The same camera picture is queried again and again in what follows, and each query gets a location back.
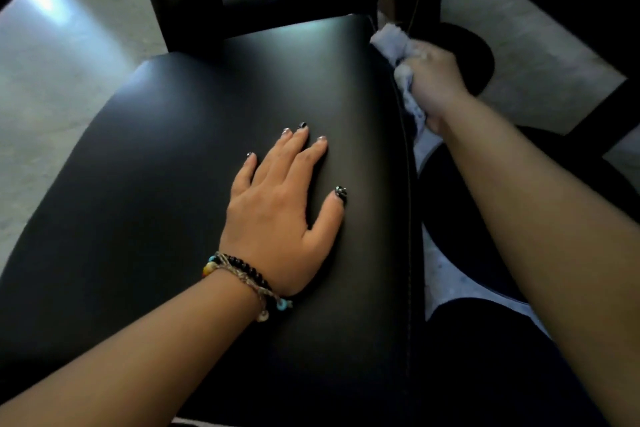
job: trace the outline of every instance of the gray floor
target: gray floor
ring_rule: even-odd
[[[443,0],[487,40],[484,99],[565,132],[622,76],[528,0]],[[86,125],[144,59],[165,52],[149,0],[14,0],[0,13],[0,269]],[[608,156],[640,188],[640,131]]]

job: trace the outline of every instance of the cloth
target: cloth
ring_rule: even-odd
[[[415,121],[415,140],[418,141],[424,131],[426,116],[411,94],[413,71],[403,61],[411,57],[420,57],[421,53],[414,47],[409,36],[400,27],[393,24],[387,24],[371,36],[371,43],[395,68],[394,79],[402,92],[404,108]]]

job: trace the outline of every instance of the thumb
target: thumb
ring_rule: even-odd
[[[344,201],[339,197],[338,192],[346,199],[346,189],[332,190],[329,196],[324,199],[314,226],[305,234],[304,239],[308,247],[319,261],[324,261],[331,252],[331,247],[342,224],[342,218],[344,218]]]

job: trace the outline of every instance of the black nail polish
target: black nail polish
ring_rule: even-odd
[[[347,204],[347,188],[342,186],[336,186],[335,195],[338,196],[344,204]]]

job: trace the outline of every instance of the bracelet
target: bracelet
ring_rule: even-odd
[[[281,298],[278,294],[271,290],[269,283],[262,277],[253,267],[250,267],[246,262],[238,259],[237,257],[231,257],[225,253],[216,252],[207,265],[202,269],[202,277],[210,275],[212,272],[218,269],[224,269],[231,272],[238,277],[244,284],[251,287],[262,304],[262,312],[255,319],[259,323],[263,323],[269,318],[269,311],[267,310],[267,298],[273,298],[276,302],[276,308],[280,311],[291,309],[293,302]]]

